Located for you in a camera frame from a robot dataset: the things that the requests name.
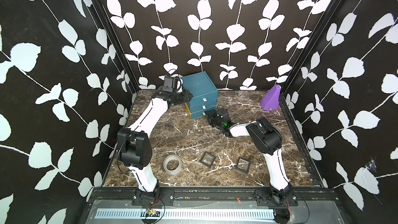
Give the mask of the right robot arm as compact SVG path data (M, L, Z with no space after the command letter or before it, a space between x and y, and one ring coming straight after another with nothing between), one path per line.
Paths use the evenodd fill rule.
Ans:
M233 123L225 108L204 113L209 125L219 129L228 138L251 137L253 143L266 160L270 176L271 201L282 205L292 192L282 159L281 133L264 117L246 123Z

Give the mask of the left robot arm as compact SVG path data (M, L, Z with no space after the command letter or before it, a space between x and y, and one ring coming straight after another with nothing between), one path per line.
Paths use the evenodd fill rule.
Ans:
M159 91L152 96L148 107L132 125L119 130L117 158L134 174L140 191L155 197L158 195L158 180L150 166L152 147L149 138L155 125L170 106L189 102L192 98L187 89L180 92Z

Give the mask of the small black brooch box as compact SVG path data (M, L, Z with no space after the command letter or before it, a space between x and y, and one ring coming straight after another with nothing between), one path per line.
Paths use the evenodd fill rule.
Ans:
M248 174L250 170L250 165L251 165L250 160L244 159L243 157L239 157L235 165L235 168L244 174Z
M200 159L200 163L208 168L211 168L216 157L209 153L208 151L205 151Z

